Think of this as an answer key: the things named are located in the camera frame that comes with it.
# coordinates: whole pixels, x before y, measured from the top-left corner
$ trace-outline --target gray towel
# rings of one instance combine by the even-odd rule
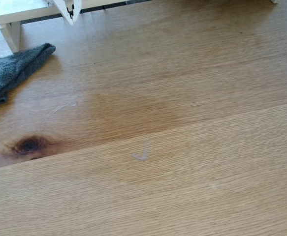
[[[16,88],[38,70],[55,51],[45,43],[27,51],[0,58],[0,104],[7,102],[7,92]]]

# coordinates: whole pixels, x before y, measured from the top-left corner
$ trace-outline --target white mark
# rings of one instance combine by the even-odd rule
[[[76,106],[78,103],[74,101],[74,99],[72,99],[71,101],[69,101],[67,104],[61,105],[56,107],[55,109],[53,109],[47,116],[45,116],[45,118],[43,120],[46,120],[47,118],[49,118],[50,116],[52,116],[55,112],[61,110],[62,108],[69,106],[71,104],[71,107]]]
[[[219,184],[217,183],[209,183],[209,186],[211,189],[217,189],[219,187]]]
[[[78,102],[72,102],[71,103],[71,107],[75,107],[76,105],[78,105]]]
[[[145,161],[145,160],[148,160],[148,148],[149,148],[149,145],[150,143],[147,142],[144,149],[143,149],[143,155],[142,157],[140,157],[139,155],[137,154],[133,154],[132,156],[140,161]]]

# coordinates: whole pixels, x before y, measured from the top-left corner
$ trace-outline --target white shelf leg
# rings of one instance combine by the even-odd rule
[[[20,50],[20,29],[20,21],[0,25],[0,31],[13,53]]]

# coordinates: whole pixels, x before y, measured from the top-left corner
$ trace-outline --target oak wood grain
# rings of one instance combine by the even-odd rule
[[[22,25],[46,41],[0,106],[0,236],[287,236],[287,1]]]

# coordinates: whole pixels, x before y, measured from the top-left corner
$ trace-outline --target wood knot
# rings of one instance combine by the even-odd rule
[[[43,136],[32,135],[17,141],[10,149],[17,156],[34,155],[31,159],[38,159],[45,156],[46,149],[53,144],[55,142]]]

